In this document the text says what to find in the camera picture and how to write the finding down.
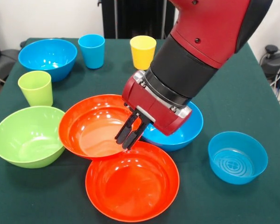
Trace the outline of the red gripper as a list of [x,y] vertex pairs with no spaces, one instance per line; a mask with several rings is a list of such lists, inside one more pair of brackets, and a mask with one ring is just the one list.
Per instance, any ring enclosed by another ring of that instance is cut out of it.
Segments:
[[151,122],[160,132],[169,136],[192,115],[192,109],[188,106],[172,110],[174,106],[153,93],[152,89],[145,83],[144,76],[144,71],[135,72],[123,89],[123,101],[132,109],[145,115],[140,116],[141,124],[138,129],[132,131],[133,123],[139,116],[135,111],[132,111],[115,136],[116,143],[122,144],[123,149],[130,150]]

